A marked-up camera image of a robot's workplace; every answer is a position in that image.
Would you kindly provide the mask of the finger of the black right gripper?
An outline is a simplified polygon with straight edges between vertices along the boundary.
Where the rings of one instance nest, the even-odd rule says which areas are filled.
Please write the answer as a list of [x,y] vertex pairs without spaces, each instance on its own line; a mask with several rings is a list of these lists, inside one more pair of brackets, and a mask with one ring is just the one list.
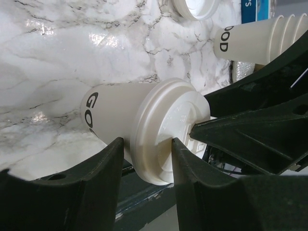
[[308,92],[308,35],[253,74],[205,95],[213,117],[259,110]]
[[195,124],[190,137],[263,174],[280,175],[308,154],[308,111],[268,108]]

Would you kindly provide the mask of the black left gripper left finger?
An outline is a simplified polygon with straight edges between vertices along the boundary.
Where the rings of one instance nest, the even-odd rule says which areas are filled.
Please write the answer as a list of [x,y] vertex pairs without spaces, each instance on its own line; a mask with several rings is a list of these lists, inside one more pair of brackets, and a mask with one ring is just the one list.
[[76,166],[27,181],[0,173],[3,231],[111,231],[114,228],[124,160],[116,138]]

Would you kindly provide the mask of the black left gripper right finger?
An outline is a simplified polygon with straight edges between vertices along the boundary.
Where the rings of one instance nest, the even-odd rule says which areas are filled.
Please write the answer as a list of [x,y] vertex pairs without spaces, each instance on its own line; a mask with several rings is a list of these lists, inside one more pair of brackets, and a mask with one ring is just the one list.
[[305,231],[307,176],[233,178],[172,140],[181,231]]

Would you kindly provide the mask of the white paper cup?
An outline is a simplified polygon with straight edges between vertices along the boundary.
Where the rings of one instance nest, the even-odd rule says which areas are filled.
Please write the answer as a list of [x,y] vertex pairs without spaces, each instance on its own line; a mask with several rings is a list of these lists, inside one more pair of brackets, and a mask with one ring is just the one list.
[[90,89],[81,102],[81,119],[87,129],[109,145],[124,139],[124,159],[132,164],[130,134],[141,103],[156,83],[102,84]]

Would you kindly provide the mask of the white plastic lid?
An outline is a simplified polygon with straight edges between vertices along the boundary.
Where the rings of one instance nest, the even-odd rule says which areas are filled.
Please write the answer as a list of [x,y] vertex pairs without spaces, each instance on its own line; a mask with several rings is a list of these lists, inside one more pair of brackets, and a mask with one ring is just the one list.
[[196,123],[210,120],[210,106],[192,84],[172,78],[158,83],[143,100],[130,135],[133,166],[141,179],[154,185],[174,182],[171,143],[178,138],[202,158],[206,144],[190,137]]

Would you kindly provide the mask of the silver glitter pouch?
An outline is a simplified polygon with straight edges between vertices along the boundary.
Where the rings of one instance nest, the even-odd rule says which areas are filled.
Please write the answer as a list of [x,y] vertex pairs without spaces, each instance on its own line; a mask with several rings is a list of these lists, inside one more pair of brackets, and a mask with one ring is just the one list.
[[255,70],[255,66],[253,63],[233,61],[231,71],[232,82],[235,83],[251,75]]

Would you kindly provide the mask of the stack of white paper cups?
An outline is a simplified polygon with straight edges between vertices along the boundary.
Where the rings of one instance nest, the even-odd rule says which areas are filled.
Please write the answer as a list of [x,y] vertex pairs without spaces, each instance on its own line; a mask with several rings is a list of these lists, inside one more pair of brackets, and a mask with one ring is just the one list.
[[267,65],[308,30],[308,15],[279,15],[262,21],[228,26],[217,31],[214,54],[218,58]]

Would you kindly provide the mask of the blue razor box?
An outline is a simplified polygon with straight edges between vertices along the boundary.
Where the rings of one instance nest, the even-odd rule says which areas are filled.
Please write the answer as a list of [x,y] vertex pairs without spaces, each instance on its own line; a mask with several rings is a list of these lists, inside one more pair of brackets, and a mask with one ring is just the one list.
[[275,17],[276,0],[241,0],[242,24]]

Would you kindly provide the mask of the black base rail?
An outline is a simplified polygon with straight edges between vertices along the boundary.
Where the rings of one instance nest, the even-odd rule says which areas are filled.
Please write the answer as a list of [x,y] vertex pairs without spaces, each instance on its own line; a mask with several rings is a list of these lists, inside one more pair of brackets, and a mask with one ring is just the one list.
[[175,204],[171,185],[142,181],[132,168],[122,168],[115,223],[112,231],[137,231]]

